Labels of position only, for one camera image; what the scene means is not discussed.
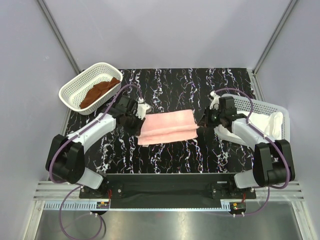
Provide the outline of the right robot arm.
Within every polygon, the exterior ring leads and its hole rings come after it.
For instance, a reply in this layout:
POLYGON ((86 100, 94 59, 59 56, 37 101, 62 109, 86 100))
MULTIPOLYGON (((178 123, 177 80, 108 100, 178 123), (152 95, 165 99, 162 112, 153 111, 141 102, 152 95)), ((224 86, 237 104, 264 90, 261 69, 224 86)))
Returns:
POLYGON ((295 179, 290 143, 277 140, 252 124, 250 116, 254 105, 249 102, 250 112, 245 115, 238 113, 232 96, 215 96, 199 122, 205 128, 226 128, 254 151, 252 170, 237 173, 234 181, 227 185, 228 195, 235 199, 243 195, 246 188, 284 189, 295 179))

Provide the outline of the white towel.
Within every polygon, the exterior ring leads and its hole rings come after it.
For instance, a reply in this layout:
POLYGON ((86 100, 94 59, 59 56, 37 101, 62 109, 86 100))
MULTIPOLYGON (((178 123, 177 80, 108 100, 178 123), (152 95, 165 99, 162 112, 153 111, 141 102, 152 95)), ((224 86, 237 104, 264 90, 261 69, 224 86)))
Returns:
MULTIPOLYGON (((249 117, 249 121, 265 134, 275 138, 276 140, 281 140, 283 136, 283 118, 283 113, 280 111, 274 112, 271 115, 253 112, 249 117)), ((246 146, 245 142, 239 136, 229 132, 222 125, 216 127, 214 132, 221 140, 246 146)))

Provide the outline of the brown towel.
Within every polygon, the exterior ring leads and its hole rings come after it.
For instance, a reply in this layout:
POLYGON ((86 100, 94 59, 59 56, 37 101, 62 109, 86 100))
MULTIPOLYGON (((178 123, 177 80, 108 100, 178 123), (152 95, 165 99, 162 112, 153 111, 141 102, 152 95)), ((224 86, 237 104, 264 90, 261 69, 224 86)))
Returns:
POLYGON ((111 81, 102 81, 100 83, 95 84, 86 94, 83 101, 80 103, 80 109, 87 108, 92 103, 94 103, 97 99, 103 96, 106 92, 112 89, 115 85, 119 84, 120 81, 113 77, 111 81))

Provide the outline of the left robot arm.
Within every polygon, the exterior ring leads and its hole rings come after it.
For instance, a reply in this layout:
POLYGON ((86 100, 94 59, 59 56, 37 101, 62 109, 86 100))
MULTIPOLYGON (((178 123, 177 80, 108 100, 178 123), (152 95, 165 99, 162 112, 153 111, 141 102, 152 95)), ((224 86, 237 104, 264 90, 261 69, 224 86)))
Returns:
POLYGON ((151 109, 142 98, 136 101, 123 95, 81 129, 67 136, 56 135, 45 165, 51 181, 54 182, 56 176, 62 183, 89 187, 95 197, 103 198, 108 193, 108 186, 103 182, 102 175, 85 167, 86 151, 107 133, 119 127, 132 136, 139 136, 146 114, 151 109))

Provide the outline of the pink towel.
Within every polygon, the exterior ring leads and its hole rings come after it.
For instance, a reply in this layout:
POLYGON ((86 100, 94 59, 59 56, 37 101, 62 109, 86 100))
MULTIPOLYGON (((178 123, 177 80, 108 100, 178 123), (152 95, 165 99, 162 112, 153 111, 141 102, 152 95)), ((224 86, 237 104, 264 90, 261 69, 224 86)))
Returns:
POLYGON ((198 128, 191 109, 147 114, 137 144, 146 146, 195 139, 198 128))

